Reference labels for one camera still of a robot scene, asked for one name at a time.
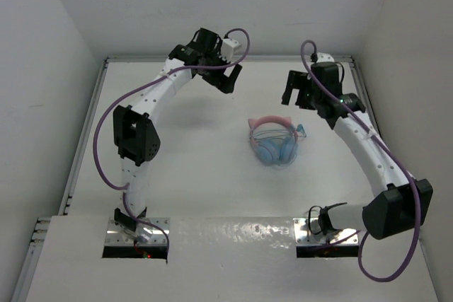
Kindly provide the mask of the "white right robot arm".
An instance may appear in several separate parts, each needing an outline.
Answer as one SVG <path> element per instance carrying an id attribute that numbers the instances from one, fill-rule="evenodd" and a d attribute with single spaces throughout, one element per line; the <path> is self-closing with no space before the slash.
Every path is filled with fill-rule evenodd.
<path id="1" fill-rule="evenodd" d="M 310 72 L 288 73 L 282 104 L 298 91 L 296 106 L 314 110 L 348 146 L 369 181 L 374 199 L 367 205 L 337 203 L 321 208 L 317 231 L 324 235 L 346 228 L 381 240 L 424 224 L 433 194 L 428 180 L 416 180 L 397 163 L 374 130 L 364 104 L 343 93 L 339 67 L 318 62 Z"/>

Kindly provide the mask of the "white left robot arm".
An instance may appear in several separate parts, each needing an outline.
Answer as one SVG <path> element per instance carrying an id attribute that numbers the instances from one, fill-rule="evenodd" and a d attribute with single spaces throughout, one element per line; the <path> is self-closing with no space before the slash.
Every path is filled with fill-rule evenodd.
<path id="1" fill-rule="evenodd" d="M 114 144 L 120 156 L 122 185 L 126 187 L 114 220 L 126 230 L 135 232 L 138 221 L 146 216 L 146 176 L 161 146 L 156 130 L 161 111 L 196 75 L 221 92 L 232 93 L 242 69 L 232 58 L 240 47 L 240 42 L 228 35 L 220 37 L 201 28 L 188 44 L 173 48 L 155 85 L 140 91 L 129 105 L 114 109 Z"/>

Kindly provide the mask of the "pink blue cat-ear headphones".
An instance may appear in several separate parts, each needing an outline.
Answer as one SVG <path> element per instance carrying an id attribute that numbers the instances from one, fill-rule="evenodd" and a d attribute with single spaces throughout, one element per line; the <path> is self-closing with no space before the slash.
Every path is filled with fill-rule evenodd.
<path id="1" fill-rule="evenodd" d="M 265 124 L 277 124 L 287 135 L 281 142 L 278 137 L 259 139 L 255 136 L 256 130 Z M 289 165 L 297 157 L 299 130 L 292 124 L 291 117 L 269 115 L 262 118 L 248 119 L 250 129 L 249 140 L 256 156 L 265 165 Z"/>

